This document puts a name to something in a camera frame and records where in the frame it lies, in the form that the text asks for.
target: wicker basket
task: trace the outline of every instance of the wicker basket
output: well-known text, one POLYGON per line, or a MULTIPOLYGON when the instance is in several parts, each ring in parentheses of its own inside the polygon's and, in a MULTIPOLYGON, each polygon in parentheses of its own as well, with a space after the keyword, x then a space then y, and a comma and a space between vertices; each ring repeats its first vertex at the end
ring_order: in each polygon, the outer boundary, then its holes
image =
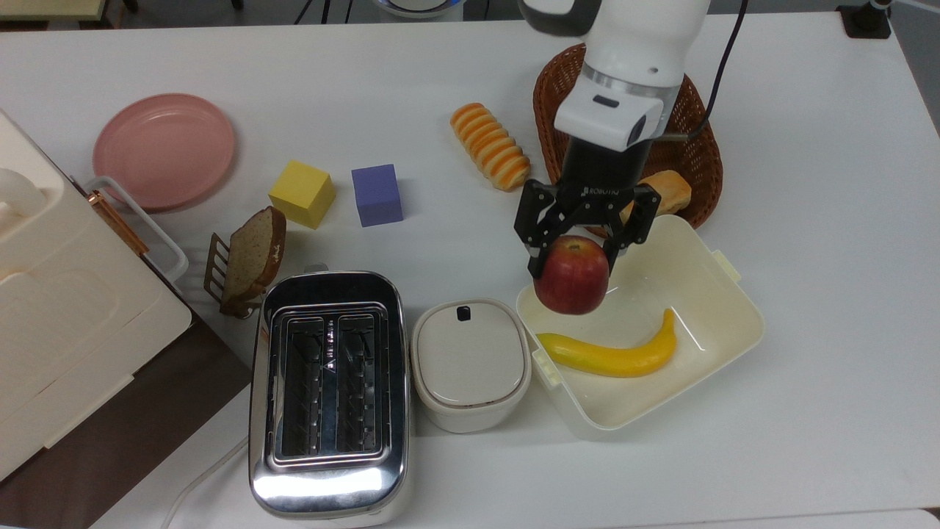
MULTIPOLYGON (((533 104, 535 121, 539 129, 541 151, 545 157, 548 176, 554 184, 561 176, 561 164, 568 149, 568 135, 555 130, 555 113, 562 100, 572 91, 574 81, 584 63, 585 45, 568 48, 553 58, 539 75, 533 104)), ((705 114, 698 91, 686 76, 679 89, 679 97, 666 126, 667 132, 691 132, 705 114)), ((684 218, 693 228, 701 226, 712 214, 721 194, 722 166, 718 145, 714 141, 712 126, 687 142, 658 141, 653 143, 650 158, 643 169, 643 177, 673 169, 692 187, 692 200, 676 215, 684 218)))

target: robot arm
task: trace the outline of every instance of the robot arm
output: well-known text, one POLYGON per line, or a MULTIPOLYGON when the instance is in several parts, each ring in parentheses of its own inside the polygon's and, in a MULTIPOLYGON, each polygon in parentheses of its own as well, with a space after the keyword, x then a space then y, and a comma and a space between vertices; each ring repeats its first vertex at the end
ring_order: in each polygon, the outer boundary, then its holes
POLYGON ((666 128, 685 56, 710 0, 519 0, 535 29, 581 38, 585 64, 558 108, 555 127, 572 137, 556 186, 529 181, 515 231, 541 275, 547 250, 573 226, 600 226, 613 267, 646 239, 659 196, 637 183, 652 141, 666 128), (624 224, 619 212, 634 201, 624 224))

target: black cable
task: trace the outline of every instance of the black cable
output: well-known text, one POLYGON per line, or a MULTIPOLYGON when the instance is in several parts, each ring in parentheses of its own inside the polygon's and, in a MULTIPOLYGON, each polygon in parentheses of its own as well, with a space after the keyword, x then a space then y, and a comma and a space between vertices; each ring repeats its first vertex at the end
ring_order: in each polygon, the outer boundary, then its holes
POLYGON ((330 0, 323 2, 323 14, 320 17, 320 24, 326 24, 326 18, 330 16, 330 0))
POLYGON ((300 19, 304 18, 304 14, 306 13, 306 9, 310 7, 310 3, 311 3, 311 2, 313 2, 313 0, 306 0, 306 4, 304 4, 304 8, 300 10, 300 14, 297 15, 297 20, 294 21, 294 25, 299 24, 299 23, 300 23, 300 19))
POLYGON ((696 127, 687 135, 666 134, 662 136, 662 139, 688 141, 700 135, 702 131, 705 130, 705 127, 708 125, 708 119, 712 115, 714 100, 718 95, 718 86, 721 85, 721 76, 725 73, 725 64, 728 63, 728 57, 731 55, 731 48, 734 47, 734 41, 738 39, 738 31, 741 30, 741 23, 744 21, 744 14, 746 12, 747 0, 741 0, 741 9, 738 11, 738 20, 734 23, 734 29, 731 30, 731 36, 728 38, 728 45, 725 46, 725 53, 721 56, 721 62, 718 63, 718 72, 715 73, 714 83, 712 84, 712 95, 709 96, 708 106, 705 108, 705 115, 702 117, 701 123, 699 123, 698 127, 696 127))

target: robotiq logo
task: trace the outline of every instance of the robotiq logo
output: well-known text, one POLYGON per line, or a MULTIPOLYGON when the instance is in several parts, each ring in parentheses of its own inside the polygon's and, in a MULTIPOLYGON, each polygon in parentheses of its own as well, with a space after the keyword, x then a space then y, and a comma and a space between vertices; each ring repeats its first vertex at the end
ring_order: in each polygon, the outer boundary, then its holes
POLYGON ((581 192, 582 197, 586 197, 587 195, 610 195, 616 197, 619 194, 619 189, 600 189, 599 187, 585 187, 585 190, 581 192))

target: jar lid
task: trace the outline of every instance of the jar lid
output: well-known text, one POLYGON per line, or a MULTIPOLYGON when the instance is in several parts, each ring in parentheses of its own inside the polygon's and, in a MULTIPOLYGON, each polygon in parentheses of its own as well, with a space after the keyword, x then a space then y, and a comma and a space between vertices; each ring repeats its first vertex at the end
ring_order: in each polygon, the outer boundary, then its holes
POLYGON ((426 390, 423 396, 436 405, 488 406, 523 385, 526 350, 524 328, 504 304, 491 299, 447 303, 418 322, 415 376, 426 390))

